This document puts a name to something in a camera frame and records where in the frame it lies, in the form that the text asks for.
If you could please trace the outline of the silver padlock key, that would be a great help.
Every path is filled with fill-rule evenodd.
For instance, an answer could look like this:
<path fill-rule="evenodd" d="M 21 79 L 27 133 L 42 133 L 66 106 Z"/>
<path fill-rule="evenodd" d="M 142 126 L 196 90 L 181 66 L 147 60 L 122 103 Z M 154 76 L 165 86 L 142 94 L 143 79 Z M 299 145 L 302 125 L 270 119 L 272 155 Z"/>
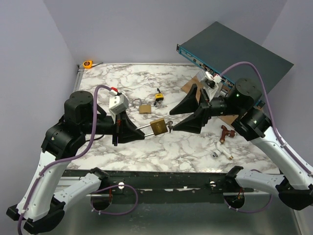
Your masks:
<path fill-rule="evenodd" d="M 170 120 L 166 123 L 169 133 L 171 133 L 172 129 L 173 129 L 173 122 Z"/>

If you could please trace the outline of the long shackle brass padlock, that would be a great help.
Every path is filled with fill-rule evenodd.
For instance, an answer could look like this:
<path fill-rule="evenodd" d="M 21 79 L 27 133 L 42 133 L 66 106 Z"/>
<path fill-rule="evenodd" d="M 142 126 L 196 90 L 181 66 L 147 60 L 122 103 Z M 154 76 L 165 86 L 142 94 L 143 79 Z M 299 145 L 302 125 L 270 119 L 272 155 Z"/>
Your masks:
<path fill-rule="evenodd" d="M 136 128 L 136 130 L 141 130 L 147 127 L 151 127 L 152 133 L 145 134 L 144 137 L 157 136 L 157 135 L 165 134 L 168 132 L 168 128 L 167 128 L 164 118 L 151 121 L 147 125 Z"/>

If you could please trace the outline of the yellow black padlock with keys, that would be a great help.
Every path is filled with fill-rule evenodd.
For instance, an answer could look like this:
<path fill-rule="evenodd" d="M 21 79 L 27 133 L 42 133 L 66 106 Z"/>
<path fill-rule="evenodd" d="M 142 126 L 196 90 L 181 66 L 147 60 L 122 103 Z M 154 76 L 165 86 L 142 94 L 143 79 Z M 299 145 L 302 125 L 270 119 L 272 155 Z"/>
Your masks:
<path fill-rule="evenodd" d="M 164 95 L 163 93 L 160 91 L 159 88 L 157 88 L 157 93 L 155 94 L 155 101 L 154 101 L 154 106 L 158 106 L 160 105 L 164 100 Z"/>

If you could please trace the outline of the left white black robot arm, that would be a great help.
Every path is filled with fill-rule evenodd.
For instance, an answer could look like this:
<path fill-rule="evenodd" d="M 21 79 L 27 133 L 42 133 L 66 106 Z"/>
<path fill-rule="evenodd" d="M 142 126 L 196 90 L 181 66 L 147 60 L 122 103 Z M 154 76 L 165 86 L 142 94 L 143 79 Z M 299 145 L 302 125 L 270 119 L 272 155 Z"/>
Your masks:
<path fill-rule="evenodd" d="M 91 146 L 95 135 L 111 135 L 114 145 L 143 140 L 126 114 L 127 103 L 116 115 L 107 115 L 87 91 L 77 91 L 64 104 L 64 115 L 49 128 L 41 146 L 39 164 L 22 200 L 6 214 L 18 222 L 18 231 L 31 235 L 49 232 L 62 221 L 65 212 L 90 193 L 104 193 L 111 185 L 109 174 L 93 168 L 78 182 L 56 192 L 56 187 L 73 157 L 84 144 Z"/>

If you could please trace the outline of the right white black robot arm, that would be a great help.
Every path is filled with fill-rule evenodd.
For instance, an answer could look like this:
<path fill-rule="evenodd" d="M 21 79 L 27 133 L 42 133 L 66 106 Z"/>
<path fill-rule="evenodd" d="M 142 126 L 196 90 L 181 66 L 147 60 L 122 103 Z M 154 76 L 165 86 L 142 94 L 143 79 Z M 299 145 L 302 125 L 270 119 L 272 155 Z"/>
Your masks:
<path fill-rule="evenodd" d="M 307 163 L 296 152 L 287 149 L 275 135 L 272 120 L 254 107 L 262 92 L 248 78 L 235 82 L 225 97 L 209 98 L 204 89 L 196 98 L 197 85 L 193 85 L 186 97 L 175 106 L 170 115 L 186 114 L 172 127 L 173 131 L 199 134 L 212 117 L 236 115 L 232 122 L 235 132 L 264 152 L 282 171 L 281 174 L 263 174 L 233 167 L 225 176 L 225 187 L 235 192 L 240 188 L 252 188 L 278 196 L 288 207 L 300 211 L 313 203 L 313 176 L 305 170 Z"/>

